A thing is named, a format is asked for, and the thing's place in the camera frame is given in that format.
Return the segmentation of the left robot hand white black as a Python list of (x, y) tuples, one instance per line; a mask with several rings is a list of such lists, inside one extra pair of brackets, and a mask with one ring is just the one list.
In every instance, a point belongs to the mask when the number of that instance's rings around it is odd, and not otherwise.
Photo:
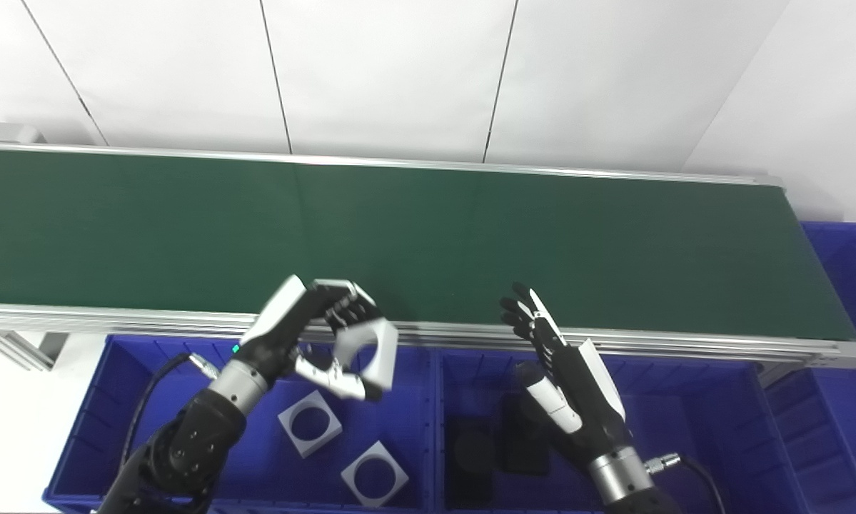
[[(313, 320), (336, 337), (326, 368), (298, 348)], [(241, 336), (233, 361), (270, 390), (292, 373), (343, 399), (378, 401), (393, 387), (398, 332), (357, 283), (289, 276)]]

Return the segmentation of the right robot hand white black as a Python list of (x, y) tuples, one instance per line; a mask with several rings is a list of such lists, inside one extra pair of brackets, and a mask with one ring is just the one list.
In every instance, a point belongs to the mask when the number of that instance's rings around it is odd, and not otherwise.
[(513, 292), (500, 300), (500, 318), (535, 351), (535, 361), (515, 373), (554, 425), (555, 448), (587, 472), (594, 460), (632, 446), (623, 401), (595, 343), (569, 343), (535, 290), (515, 282)]

